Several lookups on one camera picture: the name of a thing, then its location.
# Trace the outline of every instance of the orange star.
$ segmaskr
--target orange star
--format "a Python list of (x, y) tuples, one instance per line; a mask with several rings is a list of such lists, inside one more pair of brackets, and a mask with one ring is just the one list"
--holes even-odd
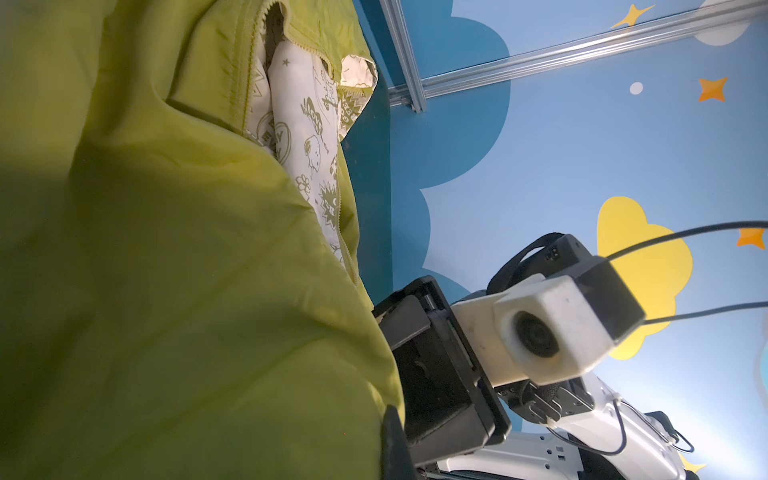
[(699, 97), (699, 101), (709, 100), (710, 98), (725, 101), (725, 97), (723, 96), (723, 87), (727, 81), (728, 77), (721, 78), (717, 81), (704, 80), (703, 78), (700, 78), (699, 83), (701, 83), (701, 96)]
[(634, 27), (634, 24), (637, 23), (637, 19), (640, 17), (640, 15), (644, 14), (648, 10), (651, 10), (656, 5), (651, 5), (648, 8), (643, 8), (642, 10), (637, 10), (637, 8), (632, 4), (632, 6), (629, 8), (629, 13), (627, 13), (627, 16), (624, 17), (624, 20), (621, 22), (618, 22), (616, 25), (612, 26), (611, 28), (616, 28), (619, 25), (627, 24), (631, 27)]
[(766, 249), (765, 243), (763, 243), (764, 228), (740, 228), (741, 238), (736, 242), (737, 247), (743, 247), (744, 245), (754, 245), (761, 250)]

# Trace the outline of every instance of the black cable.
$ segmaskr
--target black cable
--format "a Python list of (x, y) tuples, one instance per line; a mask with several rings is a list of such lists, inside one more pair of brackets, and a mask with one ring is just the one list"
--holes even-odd
[(643, 248), (652, 247), (653, 245), (658, 245), (659, 243), (669, 242), (679, 238), (692, 237), (693, 235), (699, 235), (701, 233), (717, 232), (720, 230), (735, 230), (737, 228), (768, 228), (768, 220), (745, 220), (740, 222), (715, 223), (714, 225), (706, 225), (705, 227), (691, 228), (690, 230), (670, 233), (669, 235), (663, 235), (662, 237), (656, 237), (650, 240), (645, 240), (644, 242), (636, 243), (631, 247), (627, 247), (623, 250), (617, 251), (616, 253), (612, 253), (605, 258), (608, 260), (616, 260), (617, 258), (623, 257), (628, 253), (632, 253)]
[(721, 306), (711, 310), (701, 310), (700, 312), (681, 313), (680, 315), (663, 316), (657, 319), (646, 320), (644, 325), (653, 325), (654, 323), (674, 322), (675, 320), (685, 320), (689, 318), (698, 318), (700, 316), (717, 315), (718, 313), (733, 312), (735, 310), (749, 310), (754, 308), (768, 308), (768, 302), (737, 303), (735, 305)]
[(680, 433), (680, 431), (679, 431), (679, 430), (675, 430), (674, 432), (675, 432), (675, 433), (676, 433), (676, 434), (677, 434), (677, 435), (678, 435), (680, 438), (682, 438), (682, 439), (683, 439), (683, 440), (684, 440), (684, 441), (685, 441), (685, 442), (688, 444), (688, 446), (690, 447), (690, 449), (688, 449), (688, 450), (686, 450), (686, 449), (681, 449), (681, 448), (680, 448), (680, 447), (678, 447), (677, 445), (672, 445), (674, 448), (676, 448), (676, 449), (677, 449), (679, 452), (682, 452), (682, 453), (693, 453), (693, 452), (695, 452), (695, 451), (696, 451), (696, 448), (694, 447), (694, 444), (692, 444), (691, 442), (688, 442), (688, 439), (686, 439), (686, 438), (683, 436), (683, 434), (682, 434), (682, 433)]
[[(648, 427), (650, 427), (651, 430), (656, 432), (656, 435), (659, 435), (659, 438), (661, 439), (662, 442), (669, 442), (669, 440), (667, 440), (667, 437), (663, 433), (659, 432), (659, 429), (657, 429), (656, 426), (648, 420), (648, 417), (644, 413), (642, 413), (640, 410), (634, 408), (632, 406), (632, 404), (630, 404), (626, 400), (622, 399), (621, 400), (621, 405), (627, 406), (629, 409), (631, 409), (633, 412), (635, 412), (635, 414), (640, 418), (640, 420), (645, 422), (645, 425), (648, 425)], [(688, 439), (686, 439), (685, 436), (682, 433), (680, 433), (680, 430), (676, 430), (675, 429), (674, 433), (675, 433), (675, 435), (677, 435), (680, 438), (682, 438), (683, 441), (685, 441), (688, 444), (688, 446), (690, 447), (689, 449), (682, 449), (682, 448), (678, 447), (677, 443), (680, 440), (675, 439), (675, 443), (673, 443), (672, 446), (676, 450), (678, 450), (680, 452), (683, 452), (683, 453), (693, 453), (693, 452), (696, 451), (696, 448), (694, 447), (694, 444), (691, 443), (691, 442), (688, 442)]]
[(607, 457), (612, 457), (622, 453), (624, 451), (624, 448), (627, 447), (627, 430), (624, 428), (624, 420), (621, 418), (621, 412), (619, 411), (619, 404), (616, 399), (614, 399), (614, 409), (616, 410), (616, 418), (619, 420), (619, 427), (621, 428), (621, 445), (619, 445), (619, 448), (614, 450), (613, 452), (604, 452), (603, 450), (593, 449), (590, 446), (586, 446), (583, 442), (574, 442), (571, 439), (566, 439), (565, 437), (561, 436), (559, 433), (557, 433), (553, 429), (550, 429), (549, 427), (547, 427), (547, 430), (549, 430), (549, 432), (552, 435), (556, 436), (563, 442), (568, 443), (569, 445), (573, 445), (574, 447), (578, 447), (582, 450), (586, 450), (587, 452), (592, 452), (598, 455), (605, 455)]

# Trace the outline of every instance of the metal frame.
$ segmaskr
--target metal frame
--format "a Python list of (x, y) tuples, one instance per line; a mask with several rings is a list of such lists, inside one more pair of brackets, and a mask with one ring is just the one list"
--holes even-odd
[(413, 111), (419, 113), (426, 111), (427, 99), (422, 86), (422, 78), (419, 75), (419, 67), (416, 65), (416, 57), (413, 54), (411, 38), (408, 35), (406, 16), (402, 13), (400, 0), (380, 0), (384, 18), (386, 19), (389, 34), (395, 44), (395, 52), (400, 60), (402, 73), (406, 77), (406, 84), (401, 85), (408, 92), (408, 101), (400, 101), (398, 105), (407, 103)]
[[(641, 23), (634, 27), (621, 28), (562, 45), (435, 75), (423, 79), (421, 84), (426, 98), (438, 97), (609, 57), (625, 51), (661, 45), (711, 28), (744, 22), (763, 15), (768, 15), (768, 0), (729, 0)], [(390, 106), (410, 104), (409, 91), (410, 88), (406, 88), (405, 85), (390, 88)]]

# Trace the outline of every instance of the cloud mural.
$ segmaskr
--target cloud mural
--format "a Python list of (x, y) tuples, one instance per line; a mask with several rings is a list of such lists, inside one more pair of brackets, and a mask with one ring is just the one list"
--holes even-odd
[[(666, 227), (650, 225), (643, 207), (631, 198), (613, 197), (603, 204), (598, 217), (598, 255), (607, 257), (625, 247), (672, 233)], [(694, 271), (694, 259), (682, 240), (638, 250), (614, 260), (613, 266), (645, 310), (654, 319), (675, 314), (675, 296)], [(611, 353), (627, 360), (640, 351), (645, 337), (659, 333), (669, 322), (642, 326)]]
[[(726, 0), (704, 0), (704, 3), (701, 4), (700, 8), (716, 5), (725, 1)], [(739, 22), (728, 25), (726, 27), (713, 28), (696, 35), (696, 39), (701, 43), (711, 45), (713, 47), (722, 47), (723, 45), (733, 43), (741, 35), (744, 35), (744, 32), (749, 26), (749, 22)]]

